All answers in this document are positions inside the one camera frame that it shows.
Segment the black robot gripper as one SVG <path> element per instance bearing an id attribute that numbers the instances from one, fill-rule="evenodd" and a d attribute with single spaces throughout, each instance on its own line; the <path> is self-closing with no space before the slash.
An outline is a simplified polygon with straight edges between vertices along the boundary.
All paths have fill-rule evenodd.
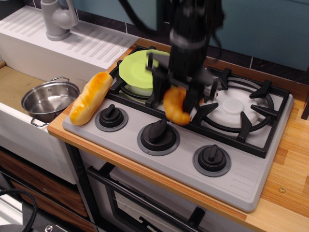
<path id="1" fill-rule="evenodd" d="M 182 49 L 172 46 L 170 55 L 148 53 L 146 69 L 152 72 L 152 101 L 159 102 L 165 92 L 174 85 L 186 90 L 183 111 L 191 114 L 192 109 L 206 97 L 217 96 L 219 78 L 206 70 L 202 50 Z"/>

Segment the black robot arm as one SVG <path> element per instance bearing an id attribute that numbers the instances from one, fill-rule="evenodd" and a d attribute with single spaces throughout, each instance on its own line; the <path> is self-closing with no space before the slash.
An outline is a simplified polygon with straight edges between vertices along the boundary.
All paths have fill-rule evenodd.
<path id="1" fill-rule="evenodd" d="M 153 75 L 153 92 L 146 106 L 153 107 L 174 85 L 185 89 L 183 111 L 190 113 L 202 97 L 214 99 L 219 78 L 206 70 L 210 38 L 223 25 L 220 0 L 172 0 L 169 56 L 148 52 L 147 69 Z"/>

